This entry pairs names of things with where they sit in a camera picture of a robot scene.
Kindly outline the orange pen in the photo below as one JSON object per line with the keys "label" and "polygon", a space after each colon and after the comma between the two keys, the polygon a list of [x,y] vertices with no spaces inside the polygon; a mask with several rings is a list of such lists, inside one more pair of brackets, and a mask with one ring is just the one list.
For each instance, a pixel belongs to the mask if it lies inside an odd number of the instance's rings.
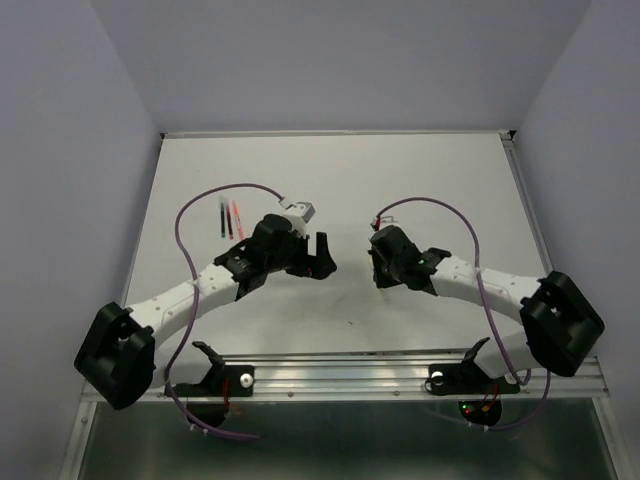
{"label": "orange pen", "polygon": [[240,211],[235,201],[231,202],[231,210],[233,214],[233,221],[234,221],[237,237],[239,240],[242,241],[245,239],[245,234],[244,234],[243,226],[241,223]]}

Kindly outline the red pen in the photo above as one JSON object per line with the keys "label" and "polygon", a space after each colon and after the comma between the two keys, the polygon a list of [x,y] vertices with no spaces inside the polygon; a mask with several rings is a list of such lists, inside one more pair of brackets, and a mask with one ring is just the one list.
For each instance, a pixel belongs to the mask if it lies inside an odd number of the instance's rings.
{"label": "red pen", "polygon": [[231,208],[230,208],[230,204],[229,204],[228,200],[225,199],[223,201],[223,206],[224,206],[226,226],[227,226],[227,235],[228,235],[229,239],[233,240],[234,239],[234,230],[233,230]]}

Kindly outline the green pen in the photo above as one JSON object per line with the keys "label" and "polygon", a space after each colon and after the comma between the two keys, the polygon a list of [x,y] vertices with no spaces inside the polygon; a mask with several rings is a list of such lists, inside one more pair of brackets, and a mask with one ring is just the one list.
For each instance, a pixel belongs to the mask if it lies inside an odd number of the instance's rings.
{"label": "green pen", "polygon": [[226,206],[224,197],[220,196],[218,199],[219,204],[219,220],[220,220],[220,236],[222,239],[226,238]]}

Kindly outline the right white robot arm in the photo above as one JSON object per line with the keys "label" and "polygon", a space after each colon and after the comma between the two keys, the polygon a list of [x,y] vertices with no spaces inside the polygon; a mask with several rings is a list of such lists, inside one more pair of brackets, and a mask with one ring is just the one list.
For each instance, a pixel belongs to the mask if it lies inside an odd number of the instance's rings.
{"label": "right white robot arm", "polygon": [[572,377],[603,334],[603,320],[566,274],[523,277],[481,269],[446,250],[420,251],[397,225],[374,233],[369,255],[377,288],[403,285],[465,301],[520,325],[513,335],[477,341],[463,360],[440,368],[436,395],[474,393],[511,372],[544,368]]}

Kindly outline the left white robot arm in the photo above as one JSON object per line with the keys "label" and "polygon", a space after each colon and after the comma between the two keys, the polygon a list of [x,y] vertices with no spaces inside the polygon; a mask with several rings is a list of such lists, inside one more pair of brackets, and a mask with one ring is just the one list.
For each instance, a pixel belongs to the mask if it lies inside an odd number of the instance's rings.
{"label": "left white robot arm", "polygon": [[336,272],[328,236],[311,239],[304,221],[267,214],[253,234],[195,278],[127,307],[101,307],[76,354],[75,369],[116,410],[134,404],[164,372],[159,347],[196,319],[262,287],[269,275],[324,280]]}

